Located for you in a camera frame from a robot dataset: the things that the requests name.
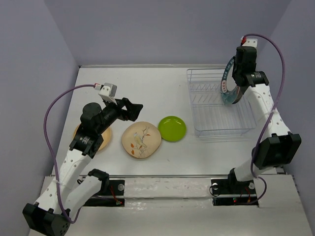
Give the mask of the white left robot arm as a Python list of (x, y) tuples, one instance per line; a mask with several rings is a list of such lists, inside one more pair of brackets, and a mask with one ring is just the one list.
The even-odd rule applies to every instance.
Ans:
[(110, 179), (104, 171), (89, 171), (81, 184), (78, 177), (103, 143), (102, 133), (117, 119), (136, 121), (142, 109), (142, 104), (133, 104), (127, 98), (106, 101), (105, 108), (98, 103), (84, 106), (79, 128), (62, 165), (55, 168), (55, 177), (35, 203), (23, 209), (30, 229), (45, 236), (63, 236), (86, 201), (108, 191)]

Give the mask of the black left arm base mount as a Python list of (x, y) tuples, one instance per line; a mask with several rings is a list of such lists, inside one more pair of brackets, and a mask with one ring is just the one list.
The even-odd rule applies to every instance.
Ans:
[(124, 207), (125, 180), (111, 179), (106, 190), (100, 190), (90, 197), (84, 207)]

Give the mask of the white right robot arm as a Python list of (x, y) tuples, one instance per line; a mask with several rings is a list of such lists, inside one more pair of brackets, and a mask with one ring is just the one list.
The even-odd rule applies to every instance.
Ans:
[(269, 81), (262, 71), (256, 70), (257, 50), (251, 46), (236, 49), (232, 78), (240, 93), (248, 100), (254, 117), (262, 125), (250, 160), (232, 169), (226, 181), (227, 189), (237, 193), (268, 169), (289, 164), (302, 139), (285, 125), (270, 94)]

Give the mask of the beige plate with bird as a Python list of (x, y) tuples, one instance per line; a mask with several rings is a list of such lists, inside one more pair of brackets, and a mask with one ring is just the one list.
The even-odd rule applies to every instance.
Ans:
[(159, 130), (153, 124), (145, 121), (129, 126), (121, 138), (124, 150), (137, 159), (151, 156), (160, 147), (161, 140)]

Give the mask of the large green rimmed lettered plate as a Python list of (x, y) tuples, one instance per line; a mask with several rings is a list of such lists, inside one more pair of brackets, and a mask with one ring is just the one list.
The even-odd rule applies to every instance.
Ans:
[(220, 82), (220, 93), (221, 92), (227, 92), (227, 91), (233, 91), (233, 90), (237, 90), (237, 85), (232, 89), (229, 90), (227, 87), (227, 80), (228, 80), (228, 76), (232, 75), (233, 72), (233, 68), (234, 68), (234, 62), (235, 62), (235, 56), (233, 56), (228, 64), (226, 65), (224, 72), (223, 72), (223, 76)]

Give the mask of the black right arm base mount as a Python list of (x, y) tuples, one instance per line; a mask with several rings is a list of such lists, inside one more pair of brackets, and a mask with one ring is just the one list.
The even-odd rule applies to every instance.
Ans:
[(258, 205), (253, 180), (231, 185), (225, 178), (211, 179), (209, 192), (215, 207)]

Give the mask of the small green red rimmed plate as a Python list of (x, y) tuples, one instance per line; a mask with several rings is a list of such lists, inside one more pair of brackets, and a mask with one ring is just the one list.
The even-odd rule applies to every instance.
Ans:
[(243, 96), (243, 92), (240, 86), (237, 87), (237, 97), (234, 101), (234, 104), (238, 103)]

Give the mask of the red plate with teal flower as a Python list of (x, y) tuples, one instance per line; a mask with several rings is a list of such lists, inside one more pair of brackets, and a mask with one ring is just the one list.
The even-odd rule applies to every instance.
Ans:
[(236, 104), (240, 100), (237, 90), (221, 92), (220, 94), (224, 105)]

